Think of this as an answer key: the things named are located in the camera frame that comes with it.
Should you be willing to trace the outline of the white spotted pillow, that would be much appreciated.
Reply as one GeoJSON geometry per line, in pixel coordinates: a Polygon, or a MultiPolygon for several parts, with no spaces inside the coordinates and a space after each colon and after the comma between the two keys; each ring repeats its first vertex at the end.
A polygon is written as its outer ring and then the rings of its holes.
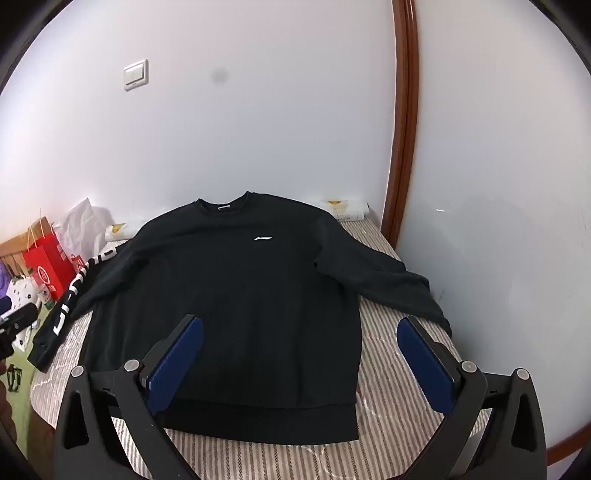
{"type": "MultiPolygon", "coordinates": [[[[38,295],[39,288],[32,277],[13,278],[7,288],[6,295],[11,299],[12,307],[8,313],[32,303],[40,310],[42,305],[38,295]]],[[[17,334],[13,347],[24,352],[29,344],[32,334],[39,326],[39,320],[35,320],[31,326],[17,334]]]]}

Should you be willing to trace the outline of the brown wooden door frame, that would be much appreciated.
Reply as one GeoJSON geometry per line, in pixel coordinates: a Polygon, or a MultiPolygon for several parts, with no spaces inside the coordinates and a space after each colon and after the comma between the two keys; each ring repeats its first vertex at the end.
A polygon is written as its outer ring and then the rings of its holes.
{"type": "Polygon", "coordinates": [[[401,233],[414,163],[420,97],[420,48],[415,2],[394,0],[392,7],[396,43],[394,135],[381,232],[394,247],[401,233]]]}

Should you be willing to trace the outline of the black sweatshirt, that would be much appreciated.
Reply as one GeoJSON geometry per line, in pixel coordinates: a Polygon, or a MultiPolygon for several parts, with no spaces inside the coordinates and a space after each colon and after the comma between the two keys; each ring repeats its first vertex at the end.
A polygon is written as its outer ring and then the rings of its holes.
{"type": "Polygon", "coordinates": [[[328,212],[250,192],[226,205],[198,200],[92,258],[29,360],[46,370],[71,324],[89,315],[81,363],[115,370],[194,315],[204,344],[165,427],[270,444],[348,442],[358,438],[360,299],[448,326],[426,278],[356,241],[328,212]]]}

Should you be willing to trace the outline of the striped quilted mattress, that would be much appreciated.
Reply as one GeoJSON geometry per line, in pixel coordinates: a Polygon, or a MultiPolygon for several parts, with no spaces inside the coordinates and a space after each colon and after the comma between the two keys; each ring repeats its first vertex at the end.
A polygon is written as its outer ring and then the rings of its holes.
{"type": "MultiPolygon", "coordinates": [[[[399,258],[370,220],[342,222],[356,240],[399,258]]],[[[201,479],[389,479],[401,475],[435,433],[443,416],[431,409],[396,340],[403,314],[360,300],[363,352],[356,419],[360,439],[329,445],[236,442],[166,430],[201,479]]],[[[56,427],[71,369],[91,320],[75,321],[47,373],[36,372],[33,411],[56,427]]]]}

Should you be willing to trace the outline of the wooden headboard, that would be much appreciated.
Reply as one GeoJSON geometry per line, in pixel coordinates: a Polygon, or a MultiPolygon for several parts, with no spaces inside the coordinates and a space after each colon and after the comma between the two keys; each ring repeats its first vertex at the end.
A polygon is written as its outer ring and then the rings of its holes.
{"type": "Polygon", "coordinates": [[[52,227],[45,216],[33,222],[25,233],[18,234],[5,240],[0,245],[0,258],[2,265],[12,277],[21,277],[28,274],[28,267],[23,253],[35,246],[38,241],[52,231],[52,227]]]}

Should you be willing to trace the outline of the green bed sheet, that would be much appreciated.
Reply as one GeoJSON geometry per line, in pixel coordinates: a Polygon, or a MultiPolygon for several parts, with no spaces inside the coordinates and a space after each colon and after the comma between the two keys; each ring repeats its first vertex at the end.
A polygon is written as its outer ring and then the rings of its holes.
{"type": "Polygon", "coordinates": [[[36,330],[32,329],[24,351],[16,348],[14,354],[5,361],[5,367],[13,367],[14,371],[1,375],[8,402],[12,407],[12,419],[17,432],[16,443],[31,463],[39,462],[39,459],[46,455],[53,433],[53,427],[39,416],[30,398],[37,370],[27,357],[32,350],[32,339],[35,333],[36,330]]]}

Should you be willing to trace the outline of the white Miniso plastic bag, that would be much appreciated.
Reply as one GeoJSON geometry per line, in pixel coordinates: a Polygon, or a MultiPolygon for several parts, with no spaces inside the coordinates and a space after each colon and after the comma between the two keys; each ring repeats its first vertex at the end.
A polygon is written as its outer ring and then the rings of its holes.
{"type": "Polygon", "coordinates": [[[57,240],[72,263],[86,262],[106,245],[106,228],[112,223],[110,212],[93,206],[89,199],[74,206],[52,224],[57,240]]]}

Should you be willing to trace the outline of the purple cloth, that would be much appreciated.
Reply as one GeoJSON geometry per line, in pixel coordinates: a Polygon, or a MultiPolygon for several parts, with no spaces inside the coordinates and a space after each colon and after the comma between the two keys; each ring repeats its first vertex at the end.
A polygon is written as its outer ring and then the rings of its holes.
{"type": "Polygon", "coordinates": [[[0,298],[3,299],[9,293],[9,289],[12,286],[13,276],[9,272],[8,268],[0,263],[0,298]]]}

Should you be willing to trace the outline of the red paper shopping bag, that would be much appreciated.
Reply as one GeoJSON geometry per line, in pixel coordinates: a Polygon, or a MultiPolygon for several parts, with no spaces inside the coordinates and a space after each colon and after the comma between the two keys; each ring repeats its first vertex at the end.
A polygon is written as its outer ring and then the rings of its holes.
{"type": "Polygon", "coordinates": [[[45,286],[54,300],[63,295],[76,275],[54,233],[35,241],[23,257],[37,284],[45,286]]]}

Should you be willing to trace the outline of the white wall switch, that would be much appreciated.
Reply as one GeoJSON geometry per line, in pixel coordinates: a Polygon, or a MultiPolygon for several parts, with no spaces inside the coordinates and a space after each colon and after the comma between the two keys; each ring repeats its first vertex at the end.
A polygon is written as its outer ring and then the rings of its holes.
{"type": "Polygon", "coordinates": [[[148,83],[148,60],[142,59],[123,69],[123,88],[130,91],[148,83]]]}

